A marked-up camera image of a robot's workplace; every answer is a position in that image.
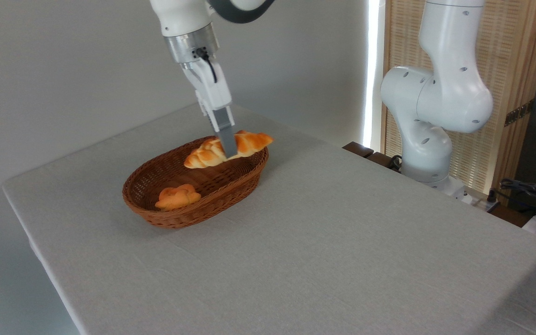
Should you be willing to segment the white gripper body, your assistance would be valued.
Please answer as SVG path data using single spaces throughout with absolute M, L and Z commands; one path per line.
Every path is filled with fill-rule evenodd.
M 204 103 L 211 110 L 218 110 L 232 103 L 225 75 L 216 59 L 183 63 L 181 68 L 195 88 L 200 106 Z

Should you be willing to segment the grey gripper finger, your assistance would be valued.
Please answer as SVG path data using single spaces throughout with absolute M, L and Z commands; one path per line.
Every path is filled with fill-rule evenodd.
M 201 104 L 202 112 L 208 117 L 215 135 L 221 141 L 226 158 L 234 157 L 237 154 L 237 144 L 233 132 L 234 118 L 231 104 L 218 110 L 211 110 L 206 104 Z

